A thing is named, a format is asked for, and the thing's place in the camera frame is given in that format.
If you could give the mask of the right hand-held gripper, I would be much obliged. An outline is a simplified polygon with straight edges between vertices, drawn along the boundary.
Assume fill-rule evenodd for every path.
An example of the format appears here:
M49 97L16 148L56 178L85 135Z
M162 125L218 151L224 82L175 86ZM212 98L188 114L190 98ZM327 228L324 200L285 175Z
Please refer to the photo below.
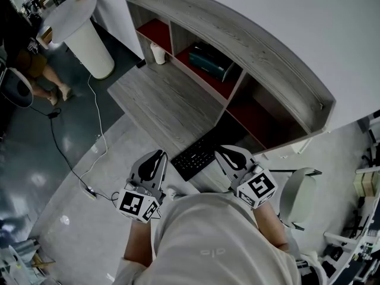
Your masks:
M249 150L235 145L218 145L218 164L230 180L229 190L251 208L268 201L278 186L268 169L255 161Z

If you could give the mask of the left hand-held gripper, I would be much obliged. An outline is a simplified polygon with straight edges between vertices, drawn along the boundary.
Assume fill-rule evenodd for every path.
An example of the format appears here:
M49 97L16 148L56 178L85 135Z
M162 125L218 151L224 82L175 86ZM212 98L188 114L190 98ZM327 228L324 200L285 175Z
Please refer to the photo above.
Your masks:
M160 219L160 206L166 194L162 189L168 156L164 150L155 150L137 160L120 190L117 210L133 220L148 223Z

